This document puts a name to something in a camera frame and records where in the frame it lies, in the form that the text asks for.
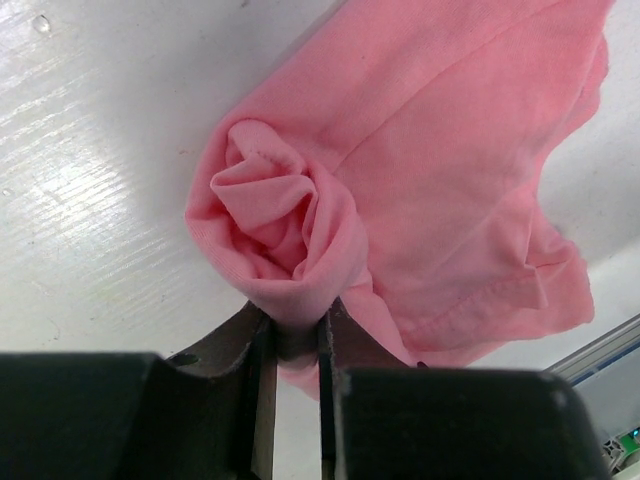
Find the pink t shirt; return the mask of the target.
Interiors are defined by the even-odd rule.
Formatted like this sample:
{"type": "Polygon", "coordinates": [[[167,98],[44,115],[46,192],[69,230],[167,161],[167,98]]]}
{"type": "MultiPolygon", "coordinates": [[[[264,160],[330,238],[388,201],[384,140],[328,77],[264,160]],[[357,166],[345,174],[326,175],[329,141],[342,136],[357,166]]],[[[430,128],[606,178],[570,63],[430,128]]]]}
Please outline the pink t shirt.
{"type": "Polygon", "coordinates": [[[309,342],[335,300],[402,362],[465,366],[591,321],[537,199],[596,112],[608,1],[348,1],[218,124],[185,213],[309,342]]]}

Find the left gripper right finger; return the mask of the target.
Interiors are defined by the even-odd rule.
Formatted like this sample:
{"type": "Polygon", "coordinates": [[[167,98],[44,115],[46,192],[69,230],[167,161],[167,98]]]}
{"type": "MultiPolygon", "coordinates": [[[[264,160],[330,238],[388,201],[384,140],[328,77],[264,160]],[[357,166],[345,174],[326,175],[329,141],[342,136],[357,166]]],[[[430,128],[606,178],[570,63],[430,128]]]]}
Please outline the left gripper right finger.
{"type": "Polygon", "coordinates": [[[326,479],[606,479],[589,415],[546,371],[410,367],[335,302],[318,326],[326,479]]]}

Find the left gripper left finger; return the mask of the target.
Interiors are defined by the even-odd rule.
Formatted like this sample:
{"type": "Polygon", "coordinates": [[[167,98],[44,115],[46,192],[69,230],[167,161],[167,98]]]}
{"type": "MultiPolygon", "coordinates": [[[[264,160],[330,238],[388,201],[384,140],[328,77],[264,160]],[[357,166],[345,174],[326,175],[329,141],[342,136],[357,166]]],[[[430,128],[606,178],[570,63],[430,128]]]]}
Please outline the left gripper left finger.
{"type": "Polygon", "coordinates": [[[276,362],[253,305],[170,358],[5,353],[5,479],[269,479],[276,362]]]}

